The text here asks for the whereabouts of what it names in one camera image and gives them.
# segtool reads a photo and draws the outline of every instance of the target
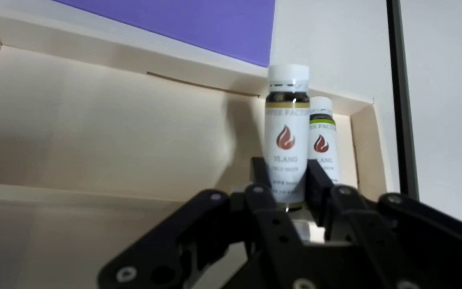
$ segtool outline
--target white bottle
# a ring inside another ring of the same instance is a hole
[[[309,69],[288,64],[269,67],[264,101],[264,161],[274,199],[285,210],[303,204],[303,175],[307,165]]]
[[[311,96],[309,108],[309,151],[307,159],[315,159],[328,178],[339,180],[336,125],[331,119],[331,101],[325,96]]]

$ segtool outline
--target purple panel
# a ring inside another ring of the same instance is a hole
[[[274,0],[55,0],[251,64],[269,64]]]

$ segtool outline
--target metal pole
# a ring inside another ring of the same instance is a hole
[[[399,0],[386,0],[386,13],[400,193],[407,194],[412,199],[418,199],[418,178],[413,152],[410,99]]]

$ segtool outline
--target flame logo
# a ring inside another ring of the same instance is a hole
[[[275,138],[275,143],[280,149],[286,151],[286,149],[293,148],[293,144],[294,144],[294,138],[293,140],[290,140],[290,138],[291,138],[291,132],[286,125],[283,125],[283,128],[280,130],[280,133]]]
[[[319,135],[312,144],[312,149],[315,152],[325,152],[325,151],[328,151],[328,143],[325,141],[323,136]]]

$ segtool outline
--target bottle cap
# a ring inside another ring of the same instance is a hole
[[[331,116],[331,101],[325,96],[309,98],[309,114],[328,114]]]
[[[270,66],[267,79],[270,91],[307,91],[309,67],[301,64]]]

